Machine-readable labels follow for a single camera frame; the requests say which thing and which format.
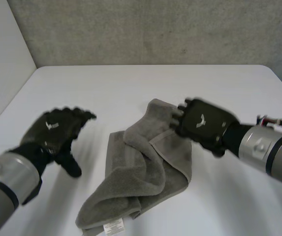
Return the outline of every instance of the towel fold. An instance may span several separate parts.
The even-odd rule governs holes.
[[[76,219],[85,236],[99,234],[104,224],[118,218],[134,219],[187,188],[191,143],[169,128],[175,108],[154,99],[136,124],[110,134],[105,180]]]

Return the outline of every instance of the robotic arm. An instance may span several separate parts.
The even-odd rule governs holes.
[[[228,149],[241,161],[282,182],[282,133],[269,124],[282,120],[262,117],[257,125],[240,124],[237,118],[199,99],[185,100],[174,111],[171,127],[221,157]],[[89,119],[81,109],[53,110],[43,114],[27,131],[21,145],[0,156],[0,228],[18,205],[39,193],[46,165],[55,161],[72,177],[81,169],[71,154],[71,143]]]
[[[71,143],[93,118],[94,114],[79,108],[45,113],[27,131],[18,148],[0,156],[0,228],[19,205],[38,195],[47,164],[55,161],[70,176],[81,176]]]
[[[269,124],[282,120],[258,117],[257,125],[240,124],[231,113],[200,99],[186,99],[173,114],[171,127],[221,157],[230,150],[241,161],[282,182],[282,133]]]

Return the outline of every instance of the white tabletop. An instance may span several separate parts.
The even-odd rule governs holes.
[[[71,179],[52,164],[40,194],[20,207],[0,236],[80,236],[83,202],[104,179],[109,133],[139,120],[153,98],[179,104],[199,96],[255,123],[282,118],[282,82],[260,65],[53,66],[35,71],[0,116],[0,153],[19,143],[31,123],[53,107],[80,106],[97,114],[72,145],[83,175]],[[193,145],[186,191],[135,220],[127,236],[280,236],[282,184],[226,153],[215,159]]]

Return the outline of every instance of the concrete wall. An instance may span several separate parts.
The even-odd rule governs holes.
[[[44,65],[262,64],[282,79],[282,0],[8,0]]]
[[[8,3],[0,0],[0,114],[35,70]]]

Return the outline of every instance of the towel tag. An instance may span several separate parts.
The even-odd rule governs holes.
[[[103,225],[106,236],[124,236],[125,226],[123,224],[123,219],[112,221],[108,224]]]

